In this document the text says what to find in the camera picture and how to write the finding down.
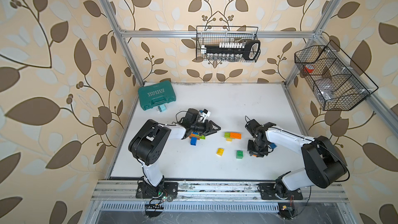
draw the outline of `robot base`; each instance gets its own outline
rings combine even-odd
[[[258,184],[258,190],[260,191],[261,194],[261,200],[280,200],[280,198],[275,196],[275,189],[274,189],[275,183],[259,183]],[[290,196],[293,195],[294,200],[302,200],[302,194],[300,189],[296,189],[294,191],[290,192],[290,195],[287,197],[287,199],[290,199]]]
[[[148,184],[146,182],[138,183],[137,193],[135,194],[135,197],[137,199],[152,199],[153,198],[152,196],[149,196],[146,194],[147,185]],[[177,196],[178,183],[164,183],[164,191],[167,192],[167,197],[175,198]]]

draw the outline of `orange lego brick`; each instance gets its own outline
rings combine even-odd
[[[230,133],[230,138],[241,139],[242,138],[242,134],[236,133],[236,132],[231,132]]]

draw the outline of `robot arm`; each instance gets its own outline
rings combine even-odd
[[[307,137],[286,131],[271,122],[260,125],[254,119],[247,122],[246,129],[254,138],[248,144],[250,154],[267,156],[270,144],[277,144],[303,158],[304,168],[287,172],[276,179],[276,196],[281,199],[301,187],[316,185],[324,189],[348,172],[341,156],[326,137]]]
[[[210,115],[207,110],[199,113],[196,109],[189,108],[185,117],[176,125],[159,124],[150,119],[145,122],[129,144],[129,151],[142,165],[146,193],[157,197],[163,191],[164,176],[160,172],[156,161],[160,157],[164,145],[169,139],[185,139],[192,132],[208,136],[216,133],[221,128],[214,122],[205,120],[203,112]]]

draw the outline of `white table surface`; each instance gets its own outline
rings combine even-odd
[[[245,115],[260,124],[273,122],[300,133],[282,85],[186,83],[173,84],[173,89],[176,101],[166,104],[165,112],[159,113],[155,108],[144,111],[137,106],[111,177],[141,177],[140,163],[128,151],[132,138],[148,119],[172,124],[176,113],[188,108],[210,111],[208,119],[219,125],[221,131],[198,140],[196,146],[190,144],[190,138],[167,141],[157,160],[166,178],[275,180],[288,171],[304,167],[302,158],[283,146],[261,158],[252,157],[247,151],[251,136],[245,129]],[[178,119],[183,116],[185,112],[178,114]],[[224,132],[239,132],[242,139],[228,142]],[[216,154],[218,148],[224,149],[222,156]],[[236,159],[237,150],[243,151],[243,159]]]

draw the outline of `wire basket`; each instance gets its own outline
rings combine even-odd
[[[258,27],[197,26],[196,57],[208,61],[256,62],[260,56]]]
[[[295,63],[324,111],[350,111],[378,89],[375,82],[353,61],[362,74],[373,83],[365,86],[336,56],[336,43],[314,45],[295,53]]]

